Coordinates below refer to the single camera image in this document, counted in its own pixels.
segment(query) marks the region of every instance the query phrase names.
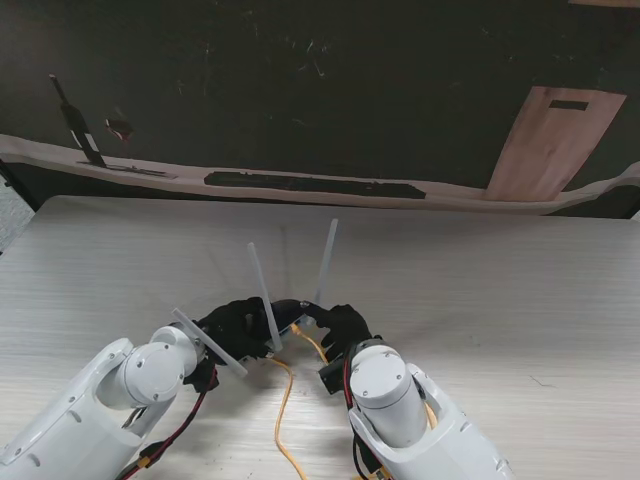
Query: scratch mark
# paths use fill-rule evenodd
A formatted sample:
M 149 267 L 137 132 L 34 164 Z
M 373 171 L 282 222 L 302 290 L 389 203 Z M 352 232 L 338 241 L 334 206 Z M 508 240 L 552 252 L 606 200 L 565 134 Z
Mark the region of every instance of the scratch mark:
M 204 86 L 202 87 L 202 95 L 207 96 L 207 86 L 209 84 L 209 42 L 204 53 Z
M 320 67 L 318 67 L 318 64 L 316 63 L 316 61 L 313 61 L 313 64 L 316 66 L 316 70 L 318 71 L 318 75 L 320 75 L 320 78 L 324 77 L 324 72 L 320 71 Z
M 540 380 L 538 380 L 537 378 L 529 375 L 529 378 L 531 380 L 533 380 L 534 382 L 536 382 L 538 385 L 540 385 L 541 387 L 551 387 L 551 388 L 558 388 L 555 385 L 551 385 L 550 383 L 542 383 Z

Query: red cable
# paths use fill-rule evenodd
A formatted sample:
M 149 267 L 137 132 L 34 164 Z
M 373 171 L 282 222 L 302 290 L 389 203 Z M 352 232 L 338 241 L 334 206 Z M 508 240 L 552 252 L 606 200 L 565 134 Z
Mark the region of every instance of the red cable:
M 213 385 L 215 384 L 217 376 L 218 376 L 218 371 L 216 370 L 215 367 L 213 367 L 213 375 L 211 376 L 211 381 L 209 382 L 209 389 L 213 387 Z M 160 455 L 162 455 L 164 451 L 167 448 L 169 448 L 169 446 L 175 441 L 175 439 L 178 438 L 182 434 L 182 432 L 184 432 L 185 429 L 189 426 L 189 423 L 190 423 L 189 418 L 192 416 L 195 416 L 195 414 L 198 413 L 198 410 L 200 410 L 200 406 L 202 405 L 202 402 L 204 401 L 204 397 L 207 395 L 207 392 L 209 391 L 209 389 L 207 389 L 206 391 L 200 394 L 200 396 L 198 397 L 198 400 L 196 401 L 195 405 L 191 409 L 191 412 L 187 416 L 187 419 L 184 422 L 182 422 L 182 425 L 180 425 L 180 427 L 175 432 L 173 432 L 173 434 L 169 438 L 167 438 L 164 441 L 164 443 L 160 446 L 160 448 L 158 448 L 158 450 L 156 450 L 156 452 L 149 457 L 149 460 L 150 460 L 149 466 L 153 465 L 153 461 L 157 459 Z M 133 477 L 136 473 L 138 473 L 138 471 L 140 471 L 140 467 L 136 465 L 136 468 L 134 468 L 131 472 L 129 472 L 127 476 L 124 477 L 122 480 L 128 480 L 129 478 Z

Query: yellow cable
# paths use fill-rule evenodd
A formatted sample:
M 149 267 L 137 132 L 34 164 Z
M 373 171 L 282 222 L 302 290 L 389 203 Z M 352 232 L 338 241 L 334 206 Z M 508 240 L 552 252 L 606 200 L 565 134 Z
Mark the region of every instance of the yellow cable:
M 278 446 L 278 449 L 282 452 L 282 454 L 285 457 L 287 457 L 287 460 L 291 462 L 291 465 L 293 465 L 293 468 L 295 468 L 296 471 L 298 472 L 298 475 L 300 475 L 301 480 L 307 480 L 307 476 L 302 470 L 302 467 L 298 465 L 298 462 L 296 462 L 296 459 L 293 458 L 293 456 L 284 447 L 284 445 L 282 445 L 282 442 L 280 442 L 280 424 L 282 423 L 282 416 L 284 415 L 284 409 L 287 406 L 287 401 L 289 400 L 289 395 L 291 394 L 291 387 L 293 387 L 293 371 L 291 370 L 291 368 L 289 368 L 289 365 L 287 365 L 286 363 L 276 360 L 275 358 L 270 358 L 269 360 L 271 360 L 276 365 L 284 368 L 289 374 L 289 385 L 287 386 L 287 390 L 284 393 L 284 397 L 282 397 L 282 405 L 280 405 L 280 413 L 278 414 L 278 420 L 276 421 L 276 429 L 275 429 L 276 445 Z
M 436 414 L 431 408 L 431 405 L 429 405 L 427 402 L 424 402 L 424 406 L 427 409 L 427 418 L 429 419 L 429 425 L 431 426 L 431 430 L 433 430 L 438 426 L 438 417 L 436 417 Z
M 320 358 L 322 358 L 322 361 L 324 362 L 325 365 L 329 365 L 329 360 L 327 360 L 327 356 L 324 354 L 324 350 L 322 349 L 322 347 L 320 345 L 318 345 L 313 338 L 311 338 L 308 335 L 305 335 L 302 330 L 300 330 L 300 327 L 298 327 L 295 323 L 293 325 L 291 325 L 291 331 L 293 333 L 295 333 L 296 335 L 298 335 L 299 337 L 304 338 L 307 342 L 309 342 L 311 345 L 313 345 L 313 348 L 315 348 L 318 351 L 318 354 L 320 354 Z

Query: white wooden table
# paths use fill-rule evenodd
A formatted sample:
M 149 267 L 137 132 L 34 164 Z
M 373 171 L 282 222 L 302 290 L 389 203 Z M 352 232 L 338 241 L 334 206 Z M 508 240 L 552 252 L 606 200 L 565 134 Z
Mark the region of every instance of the white wooden table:
M 326 304 L 351 303 L 494 440 L 520 479 L 640 474 L 640 228 L 630 221 L 155 200 L 56 198 L 0 257 L 0 442 L 104 345 L 145 343 L 180 307 L 199 318 L 257 293 L 310 298 L 331 218 Z M 282 438 L 310 479 L 350 478 L 343 399 L 320 362 L 296 372 Z M 285 373 L 221 386 L 154 480 L 295 479 L 273 442 Z M 150 440 L 186 416 L 186 389 Z

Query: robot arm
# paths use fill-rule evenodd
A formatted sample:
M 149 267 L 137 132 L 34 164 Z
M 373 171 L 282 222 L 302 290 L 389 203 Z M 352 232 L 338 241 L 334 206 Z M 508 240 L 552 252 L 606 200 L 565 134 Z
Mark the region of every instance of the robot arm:
M 274 304 L 283 328 L 301 315 L 294 303 L 297 312 Z M 230 360 L 269 354 L 260 299 L 219 307 L 198 325 Z M 192 384 L 201 395 L 217 386 L 216 363 L 225 364 L 180 324 L 160 328 L 139 347 L 126 338 L 111 343 L 4 447 L 0 480 L 114 480 L 183 383 Z M 128 409 L 139 415 L 122 425 L 113 410 Z
M 173 403 L 199 348 L 175 327 L 105 347 L 3 450 L 2 480 L 113 480 Z M 110 409 L 145 409 L 122 428 Z
M 382 339 L 372 338 L 353 308 L 326 311 L 305 303 L 304 309 L 319 327 L 331 329 L 323 345 L 332 345 L 332 363 L 320 375 L 331 393 L 345 390 L 365 464 L 386 470 L 378 471 L 379 478 L 387 472 L 395 480 L 515 478 L 509 462 L 449 396 Z

